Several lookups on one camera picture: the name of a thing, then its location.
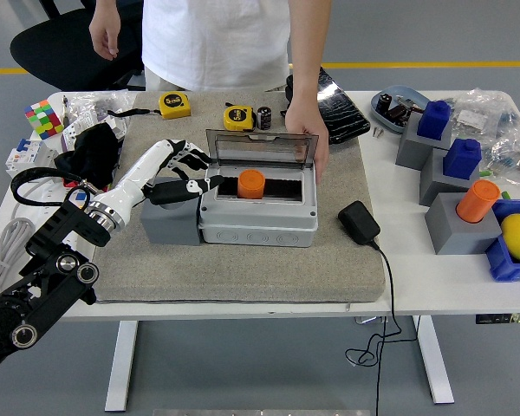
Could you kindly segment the person's right hand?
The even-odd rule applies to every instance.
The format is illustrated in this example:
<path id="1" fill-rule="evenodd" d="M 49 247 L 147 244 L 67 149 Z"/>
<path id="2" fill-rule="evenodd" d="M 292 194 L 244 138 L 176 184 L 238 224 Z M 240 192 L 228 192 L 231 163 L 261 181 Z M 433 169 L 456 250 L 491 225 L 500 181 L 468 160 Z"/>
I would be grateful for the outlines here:
<path id="1" fill-rule="evenodd" d="M 120 33 L 120 19 L 117 16 L 106 14 L 94 15 L 89 33 L 94 47 L 94 52 L 108 61 L 118 56 L 118 35 Z"/>

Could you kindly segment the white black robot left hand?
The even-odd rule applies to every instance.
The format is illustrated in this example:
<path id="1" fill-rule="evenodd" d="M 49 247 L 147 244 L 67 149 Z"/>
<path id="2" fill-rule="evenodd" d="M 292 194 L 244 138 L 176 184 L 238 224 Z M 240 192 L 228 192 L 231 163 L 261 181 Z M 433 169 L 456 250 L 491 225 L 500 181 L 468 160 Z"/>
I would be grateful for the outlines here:
<path id="1" fill-rule="evenodd" d="M 189 179 L 176 166 L 178 162 L 198 171 L 207 169 L 211 158 L 186 140 L 160 140 L 135 162 L 115 188 L 95 197 L 87 212 L 124 225 L 129 223 L 133 207 L 144 199 L 155 205 L 178 203 L 195 199 L 224 182 L 221 175 Z"/>

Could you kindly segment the person's left hand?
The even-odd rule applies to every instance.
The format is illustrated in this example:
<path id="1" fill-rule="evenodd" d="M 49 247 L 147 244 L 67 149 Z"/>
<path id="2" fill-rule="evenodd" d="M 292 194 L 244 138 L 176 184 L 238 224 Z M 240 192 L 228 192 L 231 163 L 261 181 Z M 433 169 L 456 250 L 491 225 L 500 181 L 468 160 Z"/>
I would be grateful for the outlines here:
<path id="1" fill-rule="evenodd" d="M 318 136 L 314 162 L 315 181 L 319 185 L 329 162 L 329 142 L 328 129 L 317 104 L 291 103 L 285 115 L 285 126 L 289 133 Z"/>

